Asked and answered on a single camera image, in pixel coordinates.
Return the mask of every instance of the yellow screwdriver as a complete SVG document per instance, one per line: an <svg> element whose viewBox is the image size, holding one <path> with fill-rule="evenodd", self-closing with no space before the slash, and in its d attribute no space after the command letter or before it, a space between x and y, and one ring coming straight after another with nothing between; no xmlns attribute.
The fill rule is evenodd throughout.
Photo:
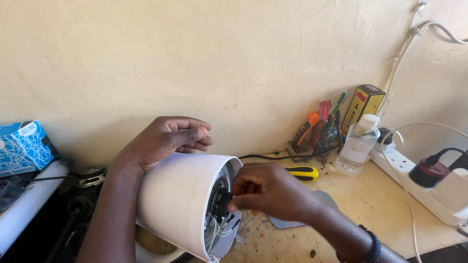
<svg viewBox="0 0 468 263"><path fill-rule="evenodd" d="M286 170L295 176L297 179L303 182L312 182L317 181L319 179L319 172L317 168L309 167L309 166L296 166L296 167L289 167Z"/></svg>

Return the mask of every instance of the power strip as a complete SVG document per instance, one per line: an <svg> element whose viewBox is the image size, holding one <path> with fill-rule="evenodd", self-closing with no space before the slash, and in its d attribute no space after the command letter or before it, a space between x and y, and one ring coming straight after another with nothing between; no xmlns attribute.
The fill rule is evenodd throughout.
<svg viewBox="0 0 468 263"><path fill-rule="evenodd" d="M372 148L371 154L373 156L372 161L375 164L377 164L400 185L404 183L408 192L442 222L450 226L466 225L468 221L468 209L453 213L429 193L432 188L422 187L413 182L409 176L409 172L416 164L406 158L399 151L393 150L385 154L387 155L388 160L393 164L393 167L401 173L400 177L402 182L400 182L396 173L385 160L381 151L376 148Z"/></svg>

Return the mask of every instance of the bracelet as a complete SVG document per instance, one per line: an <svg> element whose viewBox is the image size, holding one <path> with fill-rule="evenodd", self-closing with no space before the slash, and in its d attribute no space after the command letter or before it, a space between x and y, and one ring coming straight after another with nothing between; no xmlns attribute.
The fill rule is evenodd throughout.
<svg viewBox="0 0 468 263"><path fill-rule="evenodd" d="M371 231L367 230L363 225L359 225L360 228L364 229L366 232L369 233L369 235L372 238L372 248L371 251L369 251L369 254L367 255L367 258L362 262L362 263L375 263L377 259L380 256L380 241L379 239L372 233ZM341 263L347 263L345 260L343 260L338 253L336 254L336 257Z"/></svg>

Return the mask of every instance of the white bottle cap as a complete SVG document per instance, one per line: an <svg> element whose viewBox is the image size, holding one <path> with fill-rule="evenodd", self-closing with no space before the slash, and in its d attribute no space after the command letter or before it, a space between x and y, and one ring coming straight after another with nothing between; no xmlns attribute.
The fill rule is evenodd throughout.
<svg viewBox="0 0 468 263"><path fill-rule="evenodd" d="M374 129L379 124L379 117L372 114L364 114L359 120L359 125L367 129Z"/></svg>

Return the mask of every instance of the cardboard box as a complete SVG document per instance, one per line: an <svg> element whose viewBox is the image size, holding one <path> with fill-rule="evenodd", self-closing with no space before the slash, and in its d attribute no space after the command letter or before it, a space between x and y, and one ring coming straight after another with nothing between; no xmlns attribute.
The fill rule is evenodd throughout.
<svg viewBox="0 0 468 263"><path fill-rule="evenodd" d="M0 177L40 170L58 154L39 121L0 125Z"/></svg>
<svg viewBox="0 0 468 263"><path fill-rule="evenodd" d="M385 91L374 85L359 85L341 124L341 134L347 136L351 125L358 122L364 114L375 114L384 96Z"/></svg>

